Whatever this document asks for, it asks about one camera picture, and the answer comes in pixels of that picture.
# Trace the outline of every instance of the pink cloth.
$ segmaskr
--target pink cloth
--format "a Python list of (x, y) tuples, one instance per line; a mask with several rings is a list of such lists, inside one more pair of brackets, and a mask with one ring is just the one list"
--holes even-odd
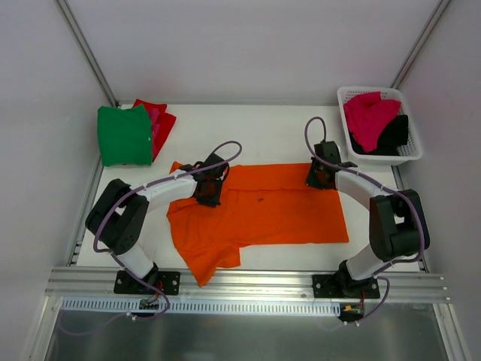
[(377, 139), (399, 109), (401, 102), (382, 100), (381, 92), (359, 94), (344, 105), (347, 128), (364, 152), (377, 148)]

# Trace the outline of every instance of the white wall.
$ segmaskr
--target white wall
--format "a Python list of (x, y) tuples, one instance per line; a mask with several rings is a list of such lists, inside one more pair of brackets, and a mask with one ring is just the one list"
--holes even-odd
[(438, 0), (70, 0), (119, 100), (337, 104), (389, 86)]
[(425, 209), (434, 272), (443, 272), (473, 359), (481, 359), (481, 2), (453, 1), (402, 91), (425, 156), (401, 171)]
[(20, 359), (98, 154), (103, 95), (53, 0), (0, 5), (0, 358)]

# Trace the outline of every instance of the gray floor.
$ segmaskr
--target gray floor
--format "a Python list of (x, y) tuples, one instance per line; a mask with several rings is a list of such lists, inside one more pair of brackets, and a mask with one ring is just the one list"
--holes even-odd
[[(67, 311), (64, 328), (81, 332), (114, 314)], [(84, 337), (54, 332), (47, 360), (397, 361), (447, 360), (430, 305), (384, 305), (360, 327), (295, 316), (166, 314), (133, 323), (121, 318)]]

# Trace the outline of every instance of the black cloth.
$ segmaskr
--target black cloth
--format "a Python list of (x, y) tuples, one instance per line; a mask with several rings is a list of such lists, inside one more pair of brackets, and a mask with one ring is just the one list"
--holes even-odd
[(377, 139), (377, 148), (372, 152), (366, 153), (361, 145), (355, 141), (352, 133), (349, 132), (352, 150), (357, 154), (366, 154), (370, 156), (399, 156), (399, 152), (396, 148), (407, 144), (408, 135), (409, 120), (407, 115), (398, 115), (384, 128), (383, 132)]

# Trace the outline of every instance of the white plastic basket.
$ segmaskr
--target white plastic basket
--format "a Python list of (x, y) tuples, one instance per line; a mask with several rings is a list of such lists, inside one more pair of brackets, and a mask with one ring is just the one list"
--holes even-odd
[[(346, 115), (344, 113), (344, 104), (346, 104), (352, 97), (358, 94), (381, 92), (382, 99), (394, 99), (401, 102), (401, 109), (398, 115), (406, 114), (409, 117), (409, 135), (407, 144), (398, 147), (399, 156), (369, 156), (364, 154), (357, 154), (351, 145), (349, 138), (349, 130), (347, 128)], [(337, 90), (337, 100), (339, 101), (340, 116), (343, 122), (344, 135), (347, 144), (347, 156), (351, 162), (356, 164), (371, 164), (371, 165), (400, 165), (408, 160), (417, 160), (422, 157), (422, 148), (419, 143), (419, 136), (416, 131), (414, 119), (411, 116), (410, 110), (407, 106), (406, 100), (401, 92), (392, 88), (379, 88), (375, 86), (342, 86)]]

